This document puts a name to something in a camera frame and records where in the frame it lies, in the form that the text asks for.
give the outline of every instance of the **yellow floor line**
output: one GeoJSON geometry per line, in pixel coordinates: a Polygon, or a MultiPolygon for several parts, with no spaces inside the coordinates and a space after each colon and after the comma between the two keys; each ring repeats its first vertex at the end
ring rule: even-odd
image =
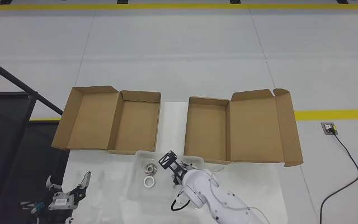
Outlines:
{"type": "Polygon", "coordinates": [[[0,6],[0,10],[10,11],[147,9],[358,10],[358,4],[8,4],[0,6]]]}
{"type": "MultiPolygon", "coordinates": [[[[355,120],[358,110],[300,110],[295,111],[297,121],[300,120],[355,120]]],[[[60,118],[35,118],[31,121],[60,120],[60,118]]]]}

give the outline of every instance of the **clear plastic tray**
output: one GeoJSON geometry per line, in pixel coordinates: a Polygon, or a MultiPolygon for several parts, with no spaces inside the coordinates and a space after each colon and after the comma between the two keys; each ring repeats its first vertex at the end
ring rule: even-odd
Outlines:
{"type": "MultiPolygon", "coordinates": [[[[127,198],[139,202],[169,202],[173,201],[182,186],[175,186],[172,179],[173,172],[170,169],[163,169],[158,161],[164,153],[138,151],[135,154],[135,161],[129,179],[127,198]],[[155,164],[157,172],[153,176],[155,183],[151,188],[144,186],[144,168],[147,164],[155,164]]],[[[185,161],[193,166],[202,169],[204,160],[201,157],[178,156],[177,161],[185,161]]]]}

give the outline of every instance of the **open cardboard box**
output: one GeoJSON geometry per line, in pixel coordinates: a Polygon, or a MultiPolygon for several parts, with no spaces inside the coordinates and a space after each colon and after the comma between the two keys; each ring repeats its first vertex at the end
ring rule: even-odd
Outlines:
{"type": "Polygon", "coordinates": [[[231,100],[190,97],[184,155],[206,162],[303,163],[290,92],[236,92],[231,100]]]}
{"type": "Polygon", "coordinates": [[[160,92],[121,91],[112,86],[71,90],[52,147],[108,150],[134,155],[156,148],[160,92]]]}

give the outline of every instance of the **gray floor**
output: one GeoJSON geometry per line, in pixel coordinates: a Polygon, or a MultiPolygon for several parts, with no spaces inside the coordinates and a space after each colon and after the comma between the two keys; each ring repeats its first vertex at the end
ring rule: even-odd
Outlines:
{"type": "MultiPolygon", "coordinates": [[[[73,86],[160,91],[163,101],[286,88],[295,110],[358,105],[356,11],[141,10],[0,13],[0,65],[64,108],[73,86]]],[[[16,90],[0,78],[0,91],[16,90]]],[[[56,117],[36,105],[34,118],[56,117]]],[[[304,163],[277,165],[290,224],[318,222],[356,176],[321,121],[298,122],[304,163]]],[[[358,158],[356,120],[334,120],[358,158]]],[[[358,185],[323,223],[355,223],[358,185]]]]}

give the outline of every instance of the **white table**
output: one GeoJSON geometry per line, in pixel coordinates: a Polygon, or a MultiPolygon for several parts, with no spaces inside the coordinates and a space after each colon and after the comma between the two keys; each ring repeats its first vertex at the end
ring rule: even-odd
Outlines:
{"type": "MultiPolygon", "coordinates": [[[[183,154],[187,102],[163,102],[156,152],[183,154]]],[[[133,202],[126,198],[134,156],[111,155],[106,151],[71,151],[63,190],[72,190],[91,171],[86,198],[74,211],[74,223],[216,223],[207,206],[172,212],[170,204],[133,202]]],[[[206,164],[212,170],[222,165],[206,164]]],[[[231,163],[216,173],[222,186],[248,204],[259,208],[272,224],[287,224],[280,180],[274,164],[231,163]]]]}

